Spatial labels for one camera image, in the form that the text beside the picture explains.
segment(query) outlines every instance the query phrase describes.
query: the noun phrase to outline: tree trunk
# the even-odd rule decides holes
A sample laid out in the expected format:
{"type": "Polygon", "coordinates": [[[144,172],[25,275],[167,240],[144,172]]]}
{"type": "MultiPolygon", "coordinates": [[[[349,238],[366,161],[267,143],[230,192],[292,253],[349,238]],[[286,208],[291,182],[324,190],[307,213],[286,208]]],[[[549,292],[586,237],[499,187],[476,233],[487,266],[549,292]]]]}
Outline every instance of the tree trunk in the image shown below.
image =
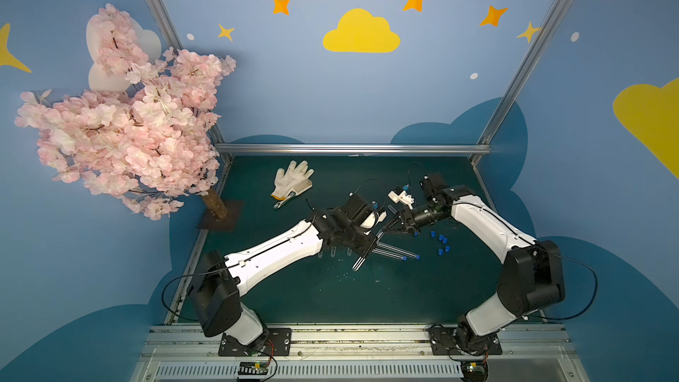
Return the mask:
{"type": "Polygon", "coordinates": [[[205,206],[208,207],[217,220],[223,220],[226,215],[229,214],[229,210],[226,208],[226,205],[224,205],[224,201],[221,200],[214,188],[210,188],[208,194],[202,195],[201,198],[203,199],[203,202],[205,202],[205,206]]]}

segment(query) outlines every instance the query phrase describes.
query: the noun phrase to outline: orange star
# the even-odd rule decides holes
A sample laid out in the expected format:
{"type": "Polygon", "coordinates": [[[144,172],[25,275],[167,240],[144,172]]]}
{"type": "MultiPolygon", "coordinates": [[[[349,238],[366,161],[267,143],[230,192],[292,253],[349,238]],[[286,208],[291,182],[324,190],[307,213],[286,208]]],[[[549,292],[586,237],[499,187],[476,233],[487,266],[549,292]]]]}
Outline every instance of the orange star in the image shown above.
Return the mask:
{"type": "Polygon", "coordinates": [[[488,16],[481,22],[480,25],[492,24],[497,27],[498,22],[500,22],[500,17],[502,17],[503,13],[505,13],[507,9],[509,8],[495,9],[493,6],[490,6],[488,9],[488,16]]]}
{"type": "Polygon", "coordinates": [[[274,4],[275,4],[274,13],[281,12],[281,13],[284,13],[286,15],[290,15],[288,13],[288,2],[290,2],[290,0],[274,0],[274,4]]]}
{"type": "Polygon", "coordinates": [[[405,4],[403,11],[407,11],[408,9],[415,9],[419,12],[422,12],[422,1],[423,0],[408,0],[408,3],[405,4]]]}

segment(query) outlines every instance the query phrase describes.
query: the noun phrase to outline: black cable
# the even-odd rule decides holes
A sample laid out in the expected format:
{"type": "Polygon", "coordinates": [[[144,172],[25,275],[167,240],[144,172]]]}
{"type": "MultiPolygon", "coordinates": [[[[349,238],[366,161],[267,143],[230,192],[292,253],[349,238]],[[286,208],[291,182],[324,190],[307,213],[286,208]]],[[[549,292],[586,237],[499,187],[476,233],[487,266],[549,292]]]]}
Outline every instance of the black cable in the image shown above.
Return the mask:
{"type": "MultiPolygon", "coordinates": [[[[221,262],[220,262],[220,263],[217,263],[217,264],[211,266],[211,268],[214,267],[214,266],[220,265],[220,264],[223,264],[223,263],[221,263],[221,262]]],[[[233,268],[233,267],[235,267],[235,266],[237,266],[237,264],[236,264],[236,265],[233,265],[233,266],[230,266],[230,267],[226,267],[226,268],[218,268],[218,269],[216,269],[216,270],[208,271],[207,273],[193,273],[193,274],[190,274],[190,275],[182,275],[182,276],[177,276],[177,277],[175,277],[174,279],[170,280],[170,281],[165,285],[165,288],[163,288],[163,292],[160,294],[160,301],[163,303],[163,307],[165,307],[165,309],[166,309],[167,311],[170,311],[173,315],[175,315],[175,316],[178,317],[178,318],[182,318],[182,319],[186,319],[186,320],[191,320],[192,322],[197,322],[198,320],[196,320],[196,319],[190,319],[190,318],[186,318],[186,317],[184,317],[184,316],[180,316],[176,311],[173,311],[173,310],[167,305],[167,303],[165,303],[165,291],[167,290],[168,286],[169,286],[172,282],[174,282],[175,280],[179,280],[179,279],[182,279],[182,278],[184,278],[184,277],[210,275],[210,274],[213,274],[213,273],[219,273],[220,271],[228,270],[229,268],[233,268]]]]}
{"type": "Polygon", "coordinates": [[[357,192],[359,191],[359,189],[361,188],[361,186],[363,186],[363,184],[365,184],[365,183],[367,183],[367,182],[372,182],[372,181],[379,182],[381,185],[384,186],[385,189],[389,190],[389,189],[386,187],[386,184],[384,184],[384,182],[382,182],[380,179],[378,179],[378,178],[369,178],[369,179],[365,179],[364,181],[362,181],[361,184],[359,184],[359,187],[356,188],[356,190],[354,191],[354,193],[357,193],[357,192]]]}
{"type": "Polygon", "coordinates": [[[562,320],[570,320],[570,319],[574,319],[574,318],[576,318],[576,317],[581,316],[585,311],[587,311],[587,310],[590,309],[591,305],[594,303],[594,299],[596,298],[596,294],[597,294],[597,292],[599,291],[599,278],[597,277],[596,272],[594,271],[593,268],[591,268],[590,266],[586,265],[586,264],[583,263],[582,261],[573,260],[573,259],[567,259],[567,258],[565,258],[565,257],[562,257],[562,256],[560,256],[560,255],[554,254],[554,253],[549,252],[549,251],[548,251],[548,253],[549,253],[550,255],[554,255],[555,257],[557,257],[557,258],[559,258],[559,259],[567,260],[567,261],[573,261],[573,262],[575,262],[575,263],[577,263],[577,264],[580,264],[580,265],[582,265],[582,266],[585,266],[586,268],[589,268],[590,271],[592,272],[592,276],[594,276],[594,292],[592,293],[592,297],[591,297],[590,301],[587,303],[587,305],[585,306],[585,308],[583,308],[579,313],[574,314],[574,315],[572,315],[572,316],[568,316],[567,318],[550,318],[550,317],[547,317],[547,316],[536,316],[536,315],[534,315],[534,314],[529,315],[529,317],[539,317],[540,319],[562,321],[562,320]]]}
{"type": "Polygon", "coordinates": [[[426,174],[426,170],[424,169],[424,166],[423,166],[422,164],[420,164],[420,163],[412,163],[412,164],[408,167],[408,186],[410,186],[411,188],[412,188],[413,185],[412,185],[412,183],[410,182],[410,170],[411,170],[412,167],[415,166],[415,165],[420,166],[420,167],[422,168],[422,171],[426,174]]]}

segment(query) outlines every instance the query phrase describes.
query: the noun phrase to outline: metal rail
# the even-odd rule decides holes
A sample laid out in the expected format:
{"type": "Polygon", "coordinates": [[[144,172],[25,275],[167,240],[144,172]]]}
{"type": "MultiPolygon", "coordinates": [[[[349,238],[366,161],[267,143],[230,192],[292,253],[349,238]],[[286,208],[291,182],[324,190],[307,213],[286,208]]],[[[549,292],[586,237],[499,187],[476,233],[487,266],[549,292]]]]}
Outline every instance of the metal rail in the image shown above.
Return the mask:
{"type": "MultiPolygon", "coordinates": [[[[519,93],[521,93],[523,86],[526,84],[526,81],[528,81],[528,77],[533,72],[533,69],[535,69],[535,65],[538,64],[540,57],[545,52],[549,40],[554,37],[554,33],[564,19],[571,4],[573,4],[573,0],[554,0],[549,12],[547,12],[545,20],[540,26],[540,31],[537,33],[538,36],[528,48],[528,52],[519,65],[519,70],[514,74],[514,78],[509,83],[505,95],[500,99],[497,108],[495,108],[495,112],[493,112],[486,128],[483,130],[478,141],[479,145],[490,145],[490,141],[493,140],[493,137],[498,132],[509,109],[514,105],[516,98],[519,96],[519,93]]],[[[476,166],[480,159],[480,154],[473,154],[471,157],[471,164],[476,166]]]]}
{"type": "Polygon", "coordinates": [[[398,154],[485,155],[490,145],[391,145],[391,144],[252,144],[217,143],[217,152],[260,154],[398,154]]]}

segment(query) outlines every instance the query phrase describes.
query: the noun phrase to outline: painted cloud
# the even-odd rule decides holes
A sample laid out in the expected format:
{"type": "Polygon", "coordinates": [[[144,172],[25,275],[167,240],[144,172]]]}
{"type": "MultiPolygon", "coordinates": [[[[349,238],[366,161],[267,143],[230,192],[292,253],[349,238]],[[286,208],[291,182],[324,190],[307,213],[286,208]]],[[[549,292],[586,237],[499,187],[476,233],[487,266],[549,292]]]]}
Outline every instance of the painted cloud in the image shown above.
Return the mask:
{"type": "MultiPolygon", "coordinates": [[[[93,18],[94,17],[90,18],[87,23],[85,37],[89,55],[92,57],[92,61],[96,61],[97,55],[99,54],[98,46],[100,38],[97,34],[97,30],[95,30],[92,25],[93,18]]],[[[134,32],[137,33],[137,44],[141,47],[141,50],[149,56],[149,62],[155,62],[156,59],[160,57],[161,53],[158,35],[151,30],[144,30],[141,28],[141,25],[134,21],[134,18],[130,19],[132,21],[132,27],[134,27],[134,32]]],[[[92,64],[92,68],[89,69],[90,90],[125,91],[128,87],[130,87],[130,83],[125,80],[125,76],[123,75],[107,75],[101,65],[98,64],[92,64]]]]}

